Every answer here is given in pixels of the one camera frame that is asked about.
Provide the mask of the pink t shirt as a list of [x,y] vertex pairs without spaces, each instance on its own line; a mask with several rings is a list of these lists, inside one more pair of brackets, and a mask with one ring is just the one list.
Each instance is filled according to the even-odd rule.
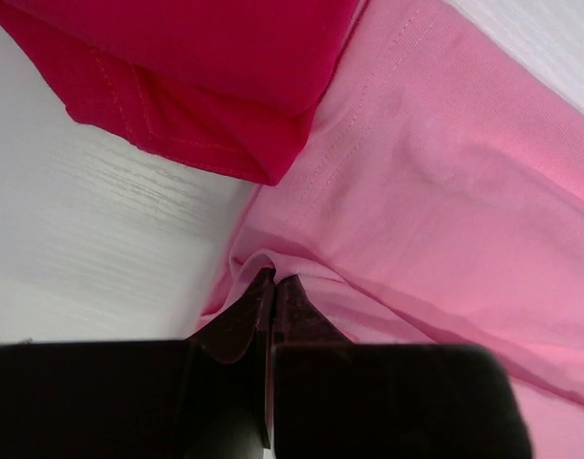
[[203,321],[263,267],[364,342],[473,342],[538,458],[584,458],[584,116],[441,1],[369,1]]

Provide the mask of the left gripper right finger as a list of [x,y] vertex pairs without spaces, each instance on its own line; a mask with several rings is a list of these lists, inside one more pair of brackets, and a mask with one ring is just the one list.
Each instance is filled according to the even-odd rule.
[[278,458],[530,458],[508,375],[458,344],[358,344],[291,276],[276,289]]

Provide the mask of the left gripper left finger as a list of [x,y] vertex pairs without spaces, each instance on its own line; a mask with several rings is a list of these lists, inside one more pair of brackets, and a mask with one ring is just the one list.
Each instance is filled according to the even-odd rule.
[[0,344],[0,458],[259,458],[273,272],[187,339]]

